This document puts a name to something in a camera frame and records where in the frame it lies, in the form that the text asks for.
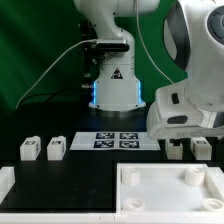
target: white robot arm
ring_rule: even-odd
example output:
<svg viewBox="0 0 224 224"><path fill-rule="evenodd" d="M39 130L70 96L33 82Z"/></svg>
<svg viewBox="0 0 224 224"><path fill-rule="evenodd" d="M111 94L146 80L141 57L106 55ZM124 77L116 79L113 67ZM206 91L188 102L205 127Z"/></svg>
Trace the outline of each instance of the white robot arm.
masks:
<svg viewBox="0 0 224 224"><path fill-rule="evenodd" d="M98 41L93 47L106 52L105 60L100 65L100 76L94 83L94 99L89 106L108 116L116 112L118 116L119 113L125 116L126 112L144 107L140 82L135 77L134 38L114 22L115 17L135 16L136 0L74 2L97 33ZM138 0L139 15L154 11L159 2L160 0Z"/></svg>
<svg viewBox="0 0 224 224"><path fill-rule="evenodd" d="M160 88L147 118L152 139L224 135L224 1L179 0L164 23L164 42L188 79Z"/></svg>

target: small white cube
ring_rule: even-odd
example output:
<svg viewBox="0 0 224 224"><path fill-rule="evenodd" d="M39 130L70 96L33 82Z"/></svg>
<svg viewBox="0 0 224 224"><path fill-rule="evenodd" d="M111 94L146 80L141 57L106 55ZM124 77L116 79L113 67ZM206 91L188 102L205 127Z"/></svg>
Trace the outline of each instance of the small white cube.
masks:
<svg viewBox="0 0 224 224"><path fill-rule="evenodd" d="M212 158L212 146L204 137L191 139L191 151L196 160L211 160Z"/></svg>
<svg viewBox="0 0 224 224"><path fill-rule="evenodd" d="M63 136L52 138L47 146L48 160L62 160L66 151L66 138Z"/></svg>
<svg viewBox="0 0 224 224"><path fill-rule="evenodd" d="M168 159L182 160L183 144L177 139L166 139L166 154Z"/></svg>
<svg viewBox="0 0 224 224"><path fill-rule="evenodd" d="M40 137L34 136L32 138L26 138L23 144L20 146L20 157L22 161L36 160L41 150Z"/></svg>

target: white plastic part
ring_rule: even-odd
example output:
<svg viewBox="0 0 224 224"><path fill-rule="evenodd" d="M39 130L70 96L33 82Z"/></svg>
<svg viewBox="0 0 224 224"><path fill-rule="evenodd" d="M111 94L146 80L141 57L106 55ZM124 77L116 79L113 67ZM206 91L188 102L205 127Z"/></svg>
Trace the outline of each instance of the white plastic part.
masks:
<svg viewBox="0 0 224 224"><path fill-rule="evenodd" d="M128 186L136 186L140 183L140 171L135 168L122 169L122 183Z"/></svg>
<svg viewBox="0 0 224 224"><path fill-rule="evenodd" d="M14 167L3 167L0 170L0 204L15 183Z"/></svg>
<svg viewBox="0 0 224 224"><path fill-rule="evenodd" d="M20 146L20 157L22 161L36 160L41 151L40 137L26 138Z"/></svg>
<svg viewBox="0 0 224 224"><path fill-rule="evenodd" d="M161 213L152 212L141 214L141 211L129 211L128 214L0 214L0 224L223 224L223 215L213 212L189 212L182 213Z"/></svg>
<svg viewBox="0 0 224 224"><path fill-rule="evenodd" d="M52 138L47 146L48 160L62 160L66 152L66 138L59 136Z"/></svg>
<svg viewBox="0 0 224 224"><path fill-rule="evenodd" d="M211 160L212 158L212 146L204 137L191 139L191 151L196 160Z"/></svg>
<svg viewBox="0 0 224 224"><path fill-rule="evenodd" d="M128 198L123 201L122 209L125 211L143 211L145 203L140 198Z"/></svg>
<svg viewBox="0 0 224 224"><path fill-rule="evenodd" d="M189 167L185 172L185 183L192 187L203 186L205 182L205 170L199 167Z"/></svg>
<svg viewBox="0 0 224 224"><path fill-rule="evenodd" d="M224 212L224 203L215 198L207 198L201 203L202 211Z"/></svg>
<svg viewBox="0 0 224 224"><path fill-rule="evenodd" d="M168 159L182 160L183 158L183 144L175 146L170 139L166 139L166 154Z"/></svg>

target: black cable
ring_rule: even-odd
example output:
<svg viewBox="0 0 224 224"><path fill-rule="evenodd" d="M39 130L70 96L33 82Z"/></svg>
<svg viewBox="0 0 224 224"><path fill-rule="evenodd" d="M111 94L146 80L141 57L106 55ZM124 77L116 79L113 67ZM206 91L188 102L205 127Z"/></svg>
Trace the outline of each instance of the black cable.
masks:
<svg viewBox="0 0 224 224"><path fill-rule="evenodd" d="M66 87L64 89L58 90L57 92L51 94L51 96L45 101L45 103L49 103L53 98L55 98L56 96L60 95L60 93L72 90L72 89L82 89L81 86L70 86L70 87Z"/></svg>
<svg viewBox="0 0 224 224"><path fill-rule="evenodd" d="M31 98L35 98L35 97L38 97L38 96L52 96L54 95L54 93L40 93L40 94L33 94L33 95L30 95L30 96L27 96L26 98L24 98L20 104L18 105L18 108L22 106L22 104L31 99ZM74 96L74 94L58 94L57 96Z"/></svg>

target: warning label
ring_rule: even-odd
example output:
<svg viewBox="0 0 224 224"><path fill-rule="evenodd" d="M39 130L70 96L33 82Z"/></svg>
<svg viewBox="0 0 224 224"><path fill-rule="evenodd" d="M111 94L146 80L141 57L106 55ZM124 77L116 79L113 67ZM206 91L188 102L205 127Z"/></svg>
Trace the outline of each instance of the warning label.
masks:
<svg viewBox="0 0 224 224"><path fill-rule="evenodd" d="M117 68L114 72L114 74L112 75L111 79L123 79L121 72L119 70L119 68Z"/></svg>

